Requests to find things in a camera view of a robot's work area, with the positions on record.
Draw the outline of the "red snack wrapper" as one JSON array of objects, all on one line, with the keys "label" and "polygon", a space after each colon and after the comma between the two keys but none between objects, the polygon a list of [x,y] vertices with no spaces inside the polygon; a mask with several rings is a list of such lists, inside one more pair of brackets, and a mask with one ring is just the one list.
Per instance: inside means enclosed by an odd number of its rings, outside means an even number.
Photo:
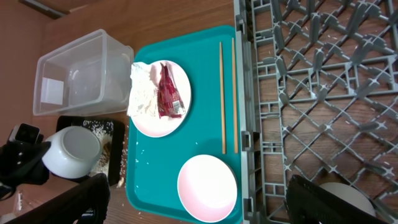
[{"label": "red snack wrapper", "polygon": [[160,81],[157,92],[157,106],[159,118],[181,118],[185,114],[185,107],[174,82],[172,72],[166,63],[161,63]]}]

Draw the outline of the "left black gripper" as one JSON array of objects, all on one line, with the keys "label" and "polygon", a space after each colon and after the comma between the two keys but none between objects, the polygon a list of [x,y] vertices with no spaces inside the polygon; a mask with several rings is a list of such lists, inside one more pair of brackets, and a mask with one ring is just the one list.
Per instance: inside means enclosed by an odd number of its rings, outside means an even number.
[{"label": "left black gripper", "polygon": [[50,142],[10,141],[1,146],[1,199],[13,196],[21,184],[42,185],[48,181],[49,170],[42,158],[50,146]]}]

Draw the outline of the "pink shallow bowl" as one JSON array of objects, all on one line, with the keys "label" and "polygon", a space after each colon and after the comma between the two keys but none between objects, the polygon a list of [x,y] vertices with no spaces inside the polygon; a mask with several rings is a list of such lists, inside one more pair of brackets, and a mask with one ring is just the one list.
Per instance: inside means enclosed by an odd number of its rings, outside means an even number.
[{"label": "pink shallow bowl", "polygon": [[202,154],[190,158],[180,169],[177,192],[193,218],[216,223],[233,211],[238,185],[229,165],[215,156]]}]

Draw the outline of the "white rice pile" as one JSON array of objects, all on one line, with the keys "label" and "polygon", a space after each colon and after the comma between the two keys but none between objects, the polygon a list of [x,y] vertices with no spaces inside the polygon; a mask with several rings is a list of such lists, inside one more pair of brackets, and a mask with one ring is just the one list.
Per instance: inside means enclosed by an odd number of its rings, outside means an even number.
[{"label": "white rice pile", "polygon": [[101,155],[89,172],[92,177],[105,174],[110,185],[121,178],[125,125],[113,119],[86,119],[82,126],[89,129],[99,140]]}]

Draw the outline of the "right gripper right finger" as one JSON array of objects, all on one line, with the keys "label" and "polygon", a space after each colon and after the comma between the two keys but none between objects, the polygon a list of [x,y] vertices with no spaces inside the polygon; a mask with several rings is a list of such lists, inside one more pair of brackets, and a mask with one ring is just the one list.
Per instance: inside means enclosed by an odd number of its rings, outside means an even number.
[{"label": "right gripper right finger", "polygon": [[290,179],[284,205],[293,224],[384,223],[299,175]]}]

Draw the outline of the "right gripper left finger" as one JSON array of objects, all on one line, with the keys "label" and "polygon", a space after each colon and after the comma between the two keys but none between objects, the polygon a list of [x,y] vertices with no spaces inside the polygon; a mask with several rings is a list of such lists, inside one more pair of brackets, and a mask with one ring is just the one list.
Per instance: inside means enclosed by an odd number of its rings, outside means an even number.
[{"label": "right gripper left finger", "polygon": [[104,223],[110,200],[108,178],[97,174],[7,224]]}]

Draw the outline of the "white round plate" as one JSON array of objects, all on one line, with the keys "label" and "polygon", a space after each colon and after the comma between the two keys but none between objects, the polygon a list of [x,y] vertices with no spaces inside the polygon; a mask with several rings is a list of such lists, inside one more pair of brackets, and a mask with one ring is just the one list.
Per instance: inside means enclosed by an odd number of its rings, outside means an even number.
[{"label": "white round plate", "polygon": [[[152,66],[150,72],[151,79],[157,87],[159,87],[159,81],[161,78],[161,63],[166,63],[171,70],[177,90],[182,98],[185,111],[189,111],[192,100],[192,89],[187,74],[180,65],[169,60],[159,60],[148,64]],[[186,117],[187,114],[185,113],[181,118],[170,118],[168,116],[165,118],[159,118],[159,115],[156,117],[139,115],[130,118],[135,127],[142,134],[152,138],[161,138],[175,131],[183,123]]]}]

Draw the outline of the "white napkin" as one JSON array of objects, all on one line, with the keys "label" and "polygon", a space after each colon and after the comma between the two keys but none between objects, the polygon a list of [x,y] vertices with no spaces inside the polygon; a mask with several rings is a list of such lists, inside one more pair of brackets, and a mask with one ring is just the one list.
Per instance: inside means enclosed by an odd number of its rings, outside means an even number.
[{"label": "white napkin", "polygon": [[152,66],[143,62],[131,65],[131,91],[127,115],[130,117],[148,115],[156,117],[158,112],[157,92],[158,87],[151,79]]}]

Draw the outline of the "grey bowl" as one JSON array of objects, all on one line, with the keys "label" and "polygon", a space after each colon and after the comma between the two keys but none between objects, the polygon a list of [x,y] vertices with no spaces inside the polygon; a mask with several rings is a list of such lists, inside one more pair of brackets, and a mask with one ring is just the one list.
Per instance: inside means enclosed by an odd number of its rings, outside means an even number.
[{"label": "grey bowl", "polygon": [[46,141],[50,143],[50,148],[42,157],[42,162],[51,173],[66,179],[88,175],[102,154],[99,139],[80,126],[63,128]]}]

